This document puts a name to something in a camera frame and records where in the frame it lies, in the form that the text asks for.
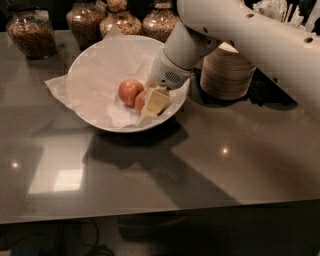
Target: parchment paper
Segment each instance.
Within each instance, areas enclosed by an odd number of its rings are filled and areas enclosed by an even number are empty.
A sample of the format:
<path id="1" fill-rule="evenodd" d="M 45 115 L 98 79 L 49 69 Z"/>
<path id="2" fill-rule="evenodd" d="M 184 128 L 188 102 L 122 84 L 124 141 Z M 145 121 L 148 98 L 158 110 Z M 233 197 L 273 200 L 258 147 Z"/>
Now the parchment paper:
<path id="1" fill-rule="evenodd" d="M 136 126 L 139 130 L 154 126 L 179 109 L 185 101 L 188 85 L 171 91 L 164 113 L 147 122 L 140 122 L 135 109 L 120 101 L 118 87 L 128 78 L 144 84 L 162 47 L 163 44 L 156 40 L 127 36 L 112 29 L 102 41 L 85 50 L 74 61 L 67 75 L 45 83 L 54 97 L 99 128 L 121 130 Z"/>

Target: jar of nuts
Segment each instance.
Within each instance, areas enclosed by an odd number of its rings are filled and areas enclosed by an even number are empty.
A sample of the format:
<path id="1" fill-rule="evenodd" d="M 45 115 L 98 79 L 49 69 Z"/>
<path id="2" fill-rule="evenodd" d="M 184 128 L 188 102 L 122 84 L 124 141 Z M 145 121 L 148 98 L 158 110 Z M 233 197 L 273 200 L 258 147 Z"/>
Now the jar of nuts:
<path id="1" fill-rule="evenodd" d="M 132 15 L 127 4 L 125 4 L 127 2 L 126 0 L 109 0 L 107 2 L 108 15 L 100 23 L 102 37 L 105 37 L 113 26 L 118 28 L 124 35 L 142 34 L 141 21 Z"/>
<path id="2" fill-rule="evenodd" d="M 99 25 L 105 17 L 92 0 L 74 0 L 66 20 L 81 50 L 102 40 Z"/>
<path id="3" fill-rule="evenodd" d="M 47 58 L 56 53 L 55 34 L 48 18 L 40 17 L 31 4 L 8 7 L 12 19 L 6 31 L 18 49 L 30 59 Z"/>
<path id="4" fill-rule="evenodd" d="M 165 43 L 178 21 L 172 0 L 154 0 L 153 10 L 143 19 L 143 33 Z"/>

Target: cable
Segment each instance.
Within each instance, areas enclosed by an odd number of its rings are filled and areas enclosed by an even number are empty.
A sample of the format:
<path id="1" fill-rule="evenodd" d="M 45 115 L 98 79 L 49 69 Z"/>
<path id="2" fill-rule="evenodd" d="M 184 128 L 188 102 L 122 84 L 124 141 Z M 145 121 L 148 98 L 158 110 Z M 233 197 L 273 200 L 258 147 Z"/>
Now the cable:
<path id="1" fill-rule="evenodd" d="M 83 244 L 91 247 L 89 252 L 87 252 L 84 256 L 115 256 L 113 251 L 110 250 L 106 245 L 99 245 L 100 231 L 98 224 L 92 218 L 90 219 L 90 221 L 95 227 L 96 239 L 93 245 Z"/>

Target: apple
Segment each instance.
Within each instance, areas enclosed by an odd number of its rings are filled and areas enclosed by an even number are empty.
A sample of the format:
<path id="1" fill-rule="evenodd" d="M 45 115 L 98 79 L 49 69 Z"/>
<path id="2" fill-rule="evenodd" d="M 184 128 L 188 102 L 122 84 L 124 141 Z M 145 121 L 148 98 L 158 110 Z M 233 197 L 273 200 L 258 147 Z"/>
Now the apple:
<path id="1" fill-rule="evenodd" d="M 126 79 L 120 83 L 118 95 L 125 105 L 133 108 L 137 95 L 142 91 L 144 87 L 138 80 Z"/>

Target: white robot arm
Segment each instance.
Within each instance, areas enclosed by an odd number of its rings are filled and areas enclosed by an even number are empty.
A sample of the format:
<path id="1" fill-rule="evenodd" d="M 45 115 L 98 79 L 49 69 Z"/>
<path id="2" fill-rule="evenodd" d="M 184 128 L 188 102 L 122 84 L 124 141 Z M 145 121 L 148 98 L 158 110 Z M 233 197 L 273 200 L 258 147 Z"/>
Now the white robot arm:
<path id="1" fill-rule="evenodd" d="M 154 60 L 151 83 L 177 89 L 223 41 L 320 120 L 320 37 L 255 13 L 241 0 L 178 0 L 178 23 Z"/>

